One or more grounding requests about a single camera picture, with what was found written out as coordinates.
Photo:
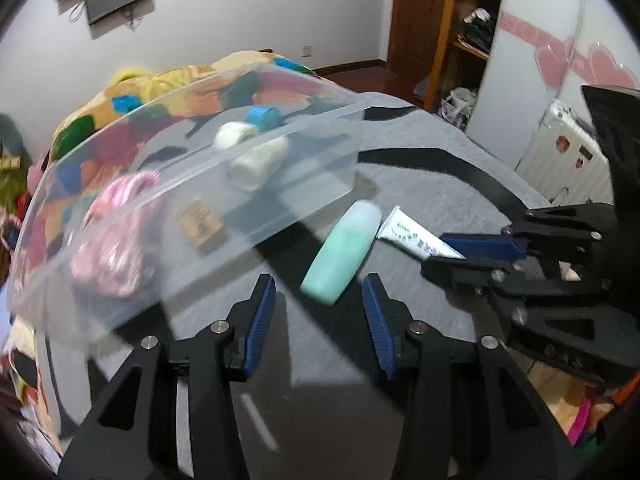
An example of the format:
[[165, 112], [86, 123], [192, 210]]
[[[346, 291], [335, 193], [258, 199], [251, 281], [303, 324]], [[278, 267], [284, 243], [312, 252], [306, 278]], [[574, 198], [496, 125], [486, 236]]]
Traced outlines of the hand holding right gripper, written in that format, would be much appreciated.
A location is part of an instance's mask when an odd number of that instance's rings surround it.
[[582, 278], [568, 262], [559, 262], [560, 275], [563, 281], [579, 282]]

